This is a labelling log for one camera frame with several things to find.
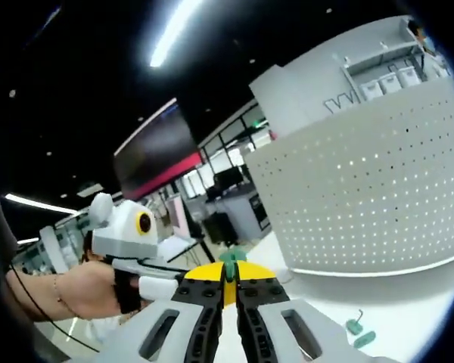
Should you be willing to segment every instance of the green object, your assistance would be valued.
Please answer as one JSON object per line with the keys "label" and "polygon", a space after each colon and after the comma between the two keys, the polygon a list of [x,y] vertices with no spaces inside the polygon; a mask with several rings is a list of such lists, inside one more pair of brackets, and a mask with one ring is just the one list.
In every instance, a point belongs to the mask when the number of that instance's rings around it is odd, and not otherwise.
{"label": "green object", "polygon": [[361,349],[364,346],[366,346],[367,344],[370,344],[371,342],[373,342],[375,340],[376,336],[377,335],[375,334],[374,331],[370,331],[367,334],[362,335],[360,338],[355,340],[355,343],[353,343],[353,346],[357,349]]}
{"label": "green object", "polygon": [[353,335],[358,335],[363,331],[363,326],[355,319],[347,321],[346,326],[347,330]]}
{"label": "green object", "polygon": [[220,255],[219,259],[224,262],[225,279],[228,282],[232,282],[235,279],[235,272],[237,271],[235,264],[237,261],[247,261],[247,254],[242,250],[232,248]]}

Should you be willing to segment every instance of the television screen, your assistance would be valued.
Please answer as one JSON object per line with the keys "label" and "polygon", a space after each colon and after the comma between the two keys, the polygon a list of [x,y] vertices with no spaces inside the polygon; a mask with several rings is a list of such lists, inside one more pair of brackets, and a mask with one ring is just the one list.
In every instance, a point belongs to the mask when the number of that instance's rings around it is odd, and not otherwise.
{"label": "television screen", "polygon": [[131,200],[161,188],[201,162],[175,99],[133,132],[114,156],[121,191]]}

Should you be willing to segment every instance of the human hand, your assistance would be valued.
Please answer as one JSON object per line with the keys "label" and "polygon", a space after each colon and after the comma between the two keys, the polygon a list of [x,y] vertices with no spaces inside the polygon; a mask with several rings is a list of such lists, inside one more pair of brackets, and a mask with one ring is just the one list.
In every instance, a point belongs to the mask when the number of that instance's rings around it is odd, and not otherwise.
{"label": "human hand", "polygon": [[[132,278],[130,284],[138,288],[138,277]],[[110,265],[91,261],[75,266],[58,276],[57,289],[64,303],[81,318],[106,318],[121,313],[114,292],[114,269]]]}

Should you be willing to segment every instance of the ceiling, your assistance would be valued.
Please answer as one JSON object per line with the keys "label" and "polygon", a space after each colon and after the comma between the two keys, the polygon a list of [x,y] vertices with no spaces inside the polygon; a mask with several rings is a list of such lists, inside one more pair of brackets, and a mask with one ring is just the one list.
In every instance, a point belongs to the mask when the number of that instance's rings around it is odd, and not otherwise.
{"label": "ceiling", "polygon": [[[162,67],[152,69],[149,56],[178,2],[65,1],[35,38],[59,2],[17,2],[13,11],[7,3],[0,30],[1,195],[81,209],[91,202],[76,195],[85,183],[120,189],[112,154],[139,117],[177,97],[200,142],[253,98],[249,83],[273,64],[399,13],[385,1],[204,0]],[[19,239],[65,217],[7,200],[3,206]]]}

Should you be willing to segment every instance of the bracelet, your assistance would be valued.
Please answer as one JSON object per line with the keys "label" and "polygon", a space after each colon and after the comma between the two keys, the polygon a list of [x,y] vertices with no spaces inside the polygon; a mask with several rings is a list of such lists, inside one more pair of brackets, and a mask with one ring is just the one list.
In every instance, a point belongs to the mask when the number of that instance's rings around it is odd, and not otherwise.
{"label": "bracelet", "polygon": [[54,291],[58,297],[58,303],[62,303],[62,305],[64,305],[66,307],[67,310],[69,310],[69,312],[74,315],[76,318],[79,318],[79,319],[82,319],[78,314],[76,314],[68,305],[65,301],[62,300],[62,296],[61,296],[61,293],[59,292],[59,289],[58,289],[58,278],[59,276],[61,276],[62,274],[56,274],[55,277],[54,277]]}

